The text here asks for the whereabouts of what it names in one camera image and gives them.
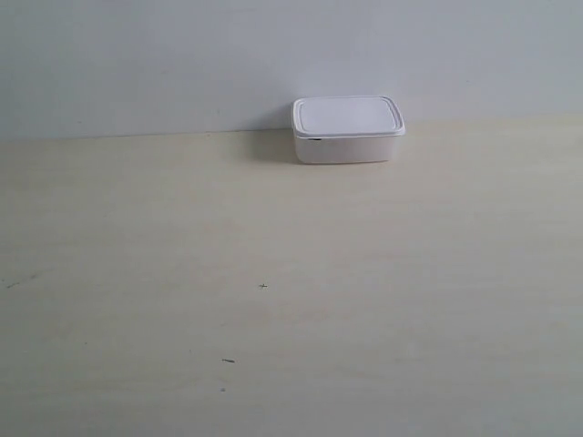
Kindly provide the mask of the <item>white lidded plastic container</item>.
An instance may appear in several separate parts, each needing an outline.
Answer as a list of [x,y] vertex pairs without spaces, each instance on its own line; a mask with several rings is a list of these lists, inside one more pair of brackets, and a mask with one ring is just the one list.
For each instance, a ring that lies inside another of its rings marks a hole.
[[384,162],[405,134],[403,116],[390,97],[306,97],[293,102],[291,124],[303,164]]

